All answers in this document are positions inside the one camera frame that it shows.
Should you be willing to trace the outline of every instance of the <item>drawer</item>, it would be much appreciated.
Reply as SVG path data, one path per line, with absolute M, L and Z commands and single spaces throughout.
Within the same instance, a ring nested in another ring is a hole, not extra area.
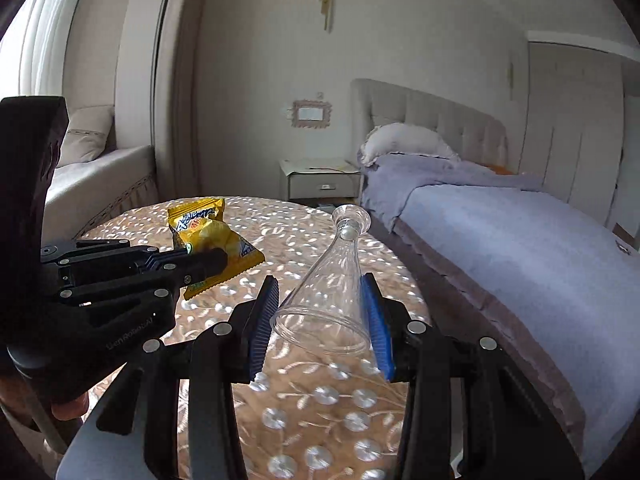
M 293 173 L 289 199 L 357 196 L 359 181 L 359 173 Z

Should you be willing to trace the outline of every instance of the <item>white pillow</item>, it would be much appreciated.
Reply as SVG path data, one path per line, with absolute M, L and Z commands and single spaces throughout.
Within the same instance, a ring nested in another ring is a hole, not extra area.
M 57 168 L 76 162 L 91 162 L 104 151 L 113 124 L 113 106 L 76 110 L 60 146 Z
M 371 166 L 380 155 L 430 155 L 460 160 L 438 132 L 415 124 L 392 123 L 375 127 L 360 147 L 361 163 Z

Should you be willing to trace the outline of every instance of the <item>orange object on bed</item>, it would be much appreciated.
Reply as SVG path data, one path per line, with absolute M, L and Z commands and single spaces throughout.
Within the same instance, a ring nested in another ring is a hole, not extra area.
M 513 175 L 513 174 L 515 174 L 515 173 L 513 173 L 513 171 L 507 170 L 507 168 L 505 168 L 504 166 L 497 166 L 496 164 L 481 164 L 481 166 L 489 168 L 496 175 Z

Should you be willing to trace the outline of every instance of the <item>sheer white curtain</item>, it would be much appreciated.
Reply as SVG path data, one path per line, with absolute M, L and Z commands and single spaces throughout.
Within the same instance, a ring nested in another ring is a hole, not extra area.
M 66 40 L 78 0 L 26 0 L 0 41 L 0 99 L 62 95 Z

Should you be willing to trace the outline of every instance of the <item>yellow snack package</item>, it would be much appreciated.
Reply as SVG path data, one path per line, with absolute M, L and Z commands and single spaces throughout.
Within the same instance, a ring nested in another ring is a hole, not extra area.
M 264 254 L 224 223 L 223 198 L 207 198 L 169 209 L 169 227 L 174 233 L 174 248 L 186 247 L 189 252 L 201 253 L 220 248 L 226 253 L 226 267 L 221 274 L 199 283 L 191 283 L 184 299 L 226 282 L 264 261 Z

